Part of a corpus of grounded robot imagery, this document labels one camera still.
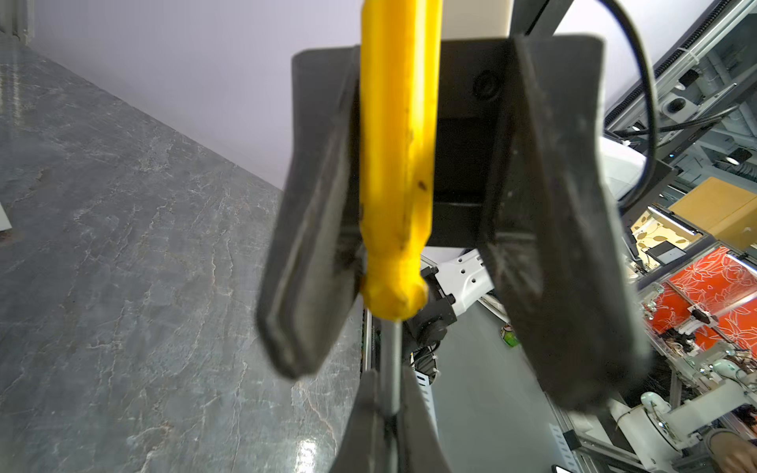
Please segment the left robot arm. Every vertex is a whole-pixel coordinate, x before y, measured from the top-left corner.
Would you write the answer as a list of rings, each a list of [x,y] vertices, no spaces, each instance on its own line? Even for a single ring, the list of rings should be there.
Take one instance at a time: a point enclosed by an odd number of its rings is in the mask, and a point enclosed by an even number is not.
[[[415,351],[493,293],[541,387],[588,410],[638,382],[649,348],[621,262],[616,201],[644,160],[599,132],[603,45],[588,35],[445,41],[432,246]],[[276,370],[317,372],[359,294],[358,47],[292,63],[294,157],[256,322]]]

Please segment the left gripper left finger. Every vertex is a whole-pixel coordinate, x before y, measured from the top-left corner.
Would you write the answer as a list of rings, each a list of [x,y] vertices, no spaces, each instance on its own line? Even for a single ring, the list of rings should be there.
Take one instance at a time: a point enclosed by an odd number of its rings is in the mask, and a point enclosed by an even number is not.
[[[359,292],[359,47],[292,59],[293,157],[255,320],[275,370],[316,374]]]

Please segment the yellow handled screwdriver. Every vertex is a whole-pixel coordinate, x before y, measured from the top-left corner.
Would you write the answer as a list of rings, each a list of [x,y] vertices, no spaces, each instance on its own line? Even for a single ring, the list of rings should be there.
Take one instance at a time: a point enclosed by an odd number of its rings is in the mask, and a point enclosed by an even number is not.
[[[380,406],[400,409],[402,323],[424,307],[421,253],[432,232],[440,1],[367,1],[360,64],[362,294],[382,322]]]

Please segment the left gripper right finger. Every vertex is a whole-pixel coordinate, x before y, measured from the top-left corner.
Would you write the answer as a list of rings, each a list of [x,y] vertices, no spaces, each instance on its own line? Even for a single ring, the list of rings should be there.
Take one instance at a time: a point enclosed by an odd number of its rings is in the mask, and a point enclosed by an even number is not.
[[[513,37],[504,53],[478,249],[542,389],[591,411],[649,356],[599,159],[603,46]]]

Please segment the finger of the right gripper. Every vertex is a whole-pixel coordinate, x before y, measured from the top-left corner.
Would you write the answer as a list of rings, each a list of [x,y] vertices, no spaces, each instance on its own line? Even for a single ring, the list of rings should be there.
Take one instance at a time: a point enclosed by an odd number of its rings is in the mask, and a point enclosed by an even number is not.
[[[364,372],[331,473],[384,472],[384,417],[378,373]]]
[[[450,473],[412,368],[401,369],[397,415],[399,472]]]

